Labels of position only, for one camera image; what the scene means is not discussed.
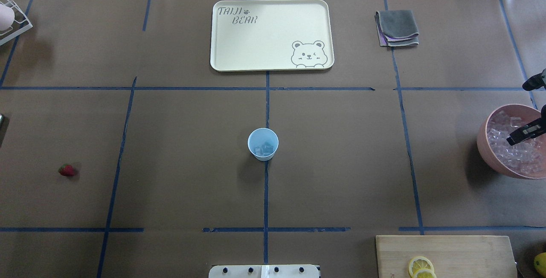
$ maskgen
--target white cup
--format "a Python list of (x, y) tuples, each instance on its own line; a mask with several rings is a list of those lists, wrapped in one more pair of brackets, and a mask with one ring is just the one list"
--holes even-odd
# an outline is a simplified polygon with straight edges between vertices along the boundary
[(248, 137), (248, 149), (260, 161), (269, 161), (279, 148), (277, 134), (267, 128), (254, 130)]
[(0, 4), (0, 31), (5, 31), (12, 26), (15, 20), (13, 8)]

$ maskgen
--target lemon slice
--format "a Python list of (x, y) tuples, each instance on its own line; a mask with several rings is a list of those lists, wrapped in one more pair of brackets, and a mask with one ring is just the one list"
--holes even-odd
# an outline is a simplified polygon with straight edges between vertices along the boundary
[(423, 268), (415, 272), (412, 278), (436, 278), (436, 274), (428, 268)]
[(430, 262), (429, 259), (423, 257), (422, 255), (418, 255), (417, 257), (414, 257), (409, 261), (408, 264), (408, 272), (409, 275), (412, 278), (415, 278), (415, 274), (421, 269), (427, 269), (430, 270), (434, 274), (434, 266), (433, 263)]

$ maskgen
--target bowl of ice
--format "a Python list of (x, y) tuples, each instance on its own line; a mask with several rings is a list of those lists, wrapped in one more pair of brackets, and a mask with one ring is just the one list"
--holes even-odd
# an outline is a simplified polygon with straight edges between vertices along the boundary
[(485, 163), (500, 174), (518, 179), (546, 177), (546, 134), (510, 146), (510, 133), (540, 118), (540, 111), (521, 104), (497, 108), (479, 129), (478, 150)]

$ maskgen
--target wooden cutting board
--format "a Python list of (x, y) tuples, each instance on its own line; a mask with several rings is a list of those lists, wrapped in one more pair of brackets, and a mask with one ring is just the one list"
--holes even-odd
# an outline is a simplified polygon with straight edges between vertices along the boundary
[(409, 261), (427, 257), (437, 278), (517, 278), (508, 237), (491, 235), (377, 235), (380, 278), (410, 278)]

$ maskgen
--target gray cloth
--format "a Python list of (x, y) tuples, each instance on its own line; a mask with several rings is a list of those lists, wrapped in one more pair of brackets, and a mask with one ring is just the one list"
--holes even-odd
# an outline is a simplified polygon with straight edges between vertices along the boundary
[(407, 46), (419, 43), (419, 29), (411, 10), (376, 12), (380, 46)]

